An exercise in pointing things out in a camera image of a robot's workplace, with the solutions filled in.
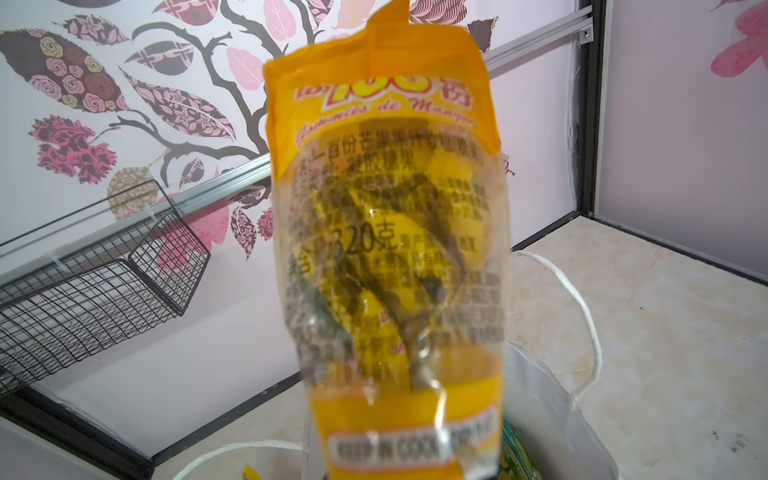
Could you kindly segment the white patterned paper bag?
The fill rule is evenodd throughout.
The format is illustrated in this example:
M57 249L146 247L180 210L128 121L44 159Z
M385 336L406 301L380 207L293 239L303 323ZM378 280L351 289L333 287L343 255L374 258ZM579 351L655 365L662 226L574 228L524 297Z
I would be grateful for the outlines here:
M496 478L506 419L536 479L615 479L618 467L580 407L602 367L596 361L588 379L567 391L510 342L422 345L414 373L390 388L310 385L304 441L258 440L255 447L301 453L306 479Z

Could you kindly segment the yellow mango candy bag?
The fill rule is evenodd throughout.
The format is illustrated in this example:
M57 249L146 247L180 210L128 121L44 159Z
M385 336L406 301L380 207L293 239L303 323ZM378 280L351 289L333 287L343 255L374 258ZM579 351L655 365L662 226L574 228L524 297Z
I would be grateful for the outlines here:
M474 39L392 1L264 76L281 304L328 477L493 477L510 231Z

